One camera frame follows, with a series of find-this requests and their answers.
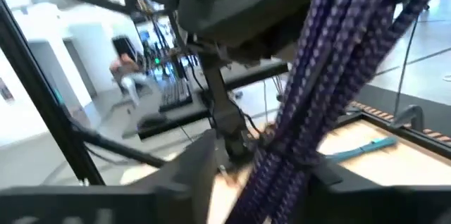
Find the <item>floor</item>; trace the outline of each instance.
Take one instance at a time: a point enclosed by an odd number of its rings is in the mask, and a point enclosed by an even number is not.
[[[415,104],[415,102],[420,104],[419,99],[426,99],[446,106],[451,104],[451,82],[443,80],[443,76],[451,74],[449,67],[451,64],[451,1],[431,0],[430,6],[430,10],[423,12],[419,18],[403,80],[400,80],[403,74],[402,64],[409,43],[410,31],[390,52],[378,69],[378,75],[369,83],[370,86],[386,89],[393,93],[398,90],[400,82],[402,82],[401,92],[417,97],[403,101],[402,106]],[[265,85],[268,93],[266,109],[274,110],[278,108],[276,87],[273,81],[268,79],[265,83],[257,82],[240,89],[243,91],[243,96],[237,100],[238,105],[251,116],[265,111],[265,102],[262,98]],[[396,104],[395,95],[393,96],[390,99],[383,99],[367,94],[365,98],[367,102],[375,103],[380,103],[382,99],[387,100],[386,108],[394,111]],[[171,130],[144,142],[139,141],[137,137],[123,140],[121,139],[121,128],[129,116],[127,106],[120,106],[114,112],[109,113],[108,106],[112,103],[113,101],[108,103],[99,101],[98,103],[94,102],[92,107],[88,107],[94,114],[90,116],[92,127],[109,139],[160,157],[182,151],[190,143],[190,139],[186,135],[195,139],[196,135],[209,128],[209,122],[201,120],[185,126],[183,130]],[[275,111],[270,112],[268,120],[272,120],[275,114]],[[441,121],[449,121],[451,118],[451,112],[449,114],[442,112],[439,116],[434,111],[434,113],[427,115],[426,119],[430,121],[435,118],[440,118]],[[256,124],[262,124],[266,121],[266,117],[263,114],[254,120]],[[92,149],[114,162],[113,164],[93,157],[97,168],[101,171],[108,185],[117,185],[124,170],[135,164],[101,149],[94,147]],[[63,155],[50,135],[42,135],[39,139],[0,149],[0,163],[2,163],[0,165],[0,188],[14,185],[78,184],[72,170],[66,165]]]

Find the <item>wooden board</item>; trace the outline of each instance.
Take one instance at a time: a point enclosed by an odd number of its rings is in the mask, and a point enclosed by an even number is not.
[[[338,128],[326,135],[319,151],[334,154],[355,149],[390,133],[364,120]],[[398,138],[397,145],[364,154],[340,164],[380,185],[451,185],[451,161]],[[244,168],[237,182],[217,175],[212,189],[208,224],[224,223],[241,193],[252,167]],[[156,169],[139,166],[124,173],[122,184],[143,178]]]

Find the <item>gray floor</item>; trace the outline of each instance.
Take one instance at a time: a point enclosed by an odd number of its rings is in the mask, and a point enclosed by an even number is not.
[[[451,74],[451,3],[449,0],[432,0],[429,12],[423,12],[414,36],[414,43],[408,58],[402,92],[416,97],[451,104],[451,82],[443,81],[446,74]],[[409,32],[399,41],[379,68],[371,85],[390,90],[397,90],[402,73],[402,63],[409,41]],[[265,110],[262,82],[244,87],[240,107],[251,116]],[[272,80],[266,81],[268,93],[268,110],[278,107],[276,88]],[[181,129],[163,133],[145,142],[137,137],[121,139],[122,128],[128,121],[127,106],[117,108],[109,114],[102,123],[101,118],[108,111],[108,107],[116,100],[112,94],[106,95],[110,101],[99,101],[89,107],[91,126],[109,139],[120,142],[141,151],[148,151],[157,156],[167,156],[173,152],[180,152],[190,141]],[[270,113],[271,120],[275,113]],[[256,124],[265,122],[265,117],[255,119]],[[206,120],[185,126],[186,133],[192,137],[209,128]],[[121,161],[120,156],[114,156],[101,149],[94,149],[114,161]],[[97,167],[108,185],[117,185],[123,175],[134,163],[113,165],[93,157]],[[48,185],[76,185],[78,181],[68,166],[62,165],[64,157],[50,135],[42,135],[38,139],[25,141],[20,144],[0,149],[0,188],[14,185],[40,185],[44,181]],[[60,167],[61,172],[49,174]]]

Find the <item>desk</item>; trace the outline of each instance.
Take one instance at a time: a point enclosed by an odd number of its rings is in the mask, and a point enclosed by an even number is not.
[[[199,85],[196,83],[194,77],[192,76],[192,71],[190,69],[187,69],[186,71],[186,75],[188,80],[190,81],[191,88],[195,92],[200,91]],[[269,77],[274,77],[286,72],[288,72],[287,63],[279,59],[262,60],[260,65],[253,66],[251,68],[245,68],[238,63],[232,63],[231,69],[221,69],[225,88],[227,90],[243,87],[245,85],[249,85],[254,82],[264,80]],[[208,89],[202,68],[195,67],[194,73],[196,75],[196,78],[199,80],[200,85],[204,89]]]
[[[193,93],[191,104],[163,113],[168,118],[165,123],[138,130],[136,124],[142,117],[158,113],[160,100],[160,91],[154,91],[152,95],[146,95],[141,98],[140,106],[130,114],[130,121],[122,134],[123,139],[138,134],[140,139],[144,140],[159,133],[201,120],[209,115],[208,109],[202,103],[200,96]]]
[[[374,139],[390,136],[390,133],[364,120],[340,127],[325,136],[319,151],[333,154],[368,144]],[[342,167],[380,185],[451,185],[451,161],[418,147],[405,139],[380,151],[344,161]],[[228,184],[217,175],[211,193],[208,224],[224,223],[235,200],[241,193],[252,167],[247,166],[238,174],[236,184]],[[143,178],[156,171],[149,166],[137,166],[123,174],[121,184]]]

